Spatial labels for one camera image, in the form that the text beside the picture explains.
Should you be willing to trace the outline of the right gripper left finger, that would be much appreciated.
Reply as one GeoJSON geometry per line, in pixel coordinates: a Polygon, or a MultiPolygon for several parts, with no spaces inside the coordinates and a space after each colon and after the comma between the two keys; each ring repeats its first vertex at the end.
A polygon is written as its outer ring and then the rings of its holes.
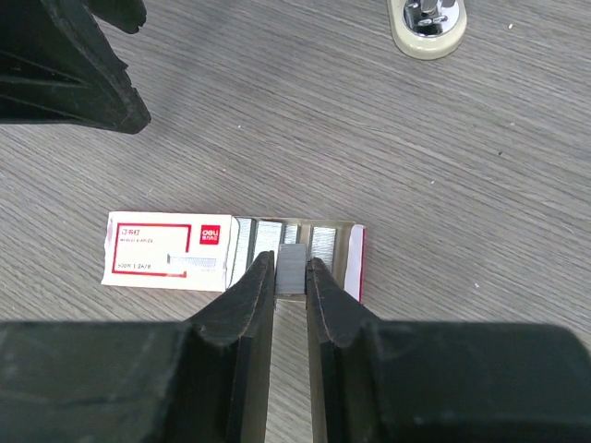
{"type": "Polygon", "coordinates": [[[5,442],[261,442],[274,256],[176,322],[7,321],[5,442]]]}

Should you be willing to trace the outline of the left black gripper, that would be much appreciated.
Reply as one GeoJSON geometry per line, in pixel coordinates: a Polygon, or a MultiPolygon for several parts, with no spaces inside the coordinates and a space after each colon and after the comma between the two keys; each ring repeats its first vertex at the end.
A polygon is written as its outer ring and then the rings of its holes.
{"type": "Polygon", "coordinates": [[[140,132],[151,115],[97,21],[134,34],[146,18],[141,1],[2,2],[2,124],[140,132]]]}

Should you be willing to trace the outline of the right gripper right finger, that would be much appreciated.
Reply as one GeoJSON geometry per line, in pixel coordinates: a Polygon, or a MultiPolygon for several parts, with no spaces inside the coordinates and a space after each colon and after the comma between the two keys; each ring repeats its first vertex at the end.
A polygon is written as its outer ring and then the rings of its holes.
{"type": "Polygon", "coordinates": [[[586,442],[590,356],[550,324],[384,320],[307,268],[317,442],[586,442]]]}

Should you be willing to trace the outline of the red white staple box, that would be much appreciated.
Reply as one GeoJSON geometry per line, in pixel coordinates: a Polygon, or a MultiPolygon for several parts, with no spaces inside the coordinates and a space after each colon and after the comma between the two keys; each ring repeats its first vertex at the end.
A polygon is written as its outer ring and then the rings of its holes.
{"type": "Polygon", "coordinates": [[[221,293],[261,252],[305,244],[338,285],[362,299],[366,228],[353,221],[113,211],[104,241],[102,283],[221,293]]]}

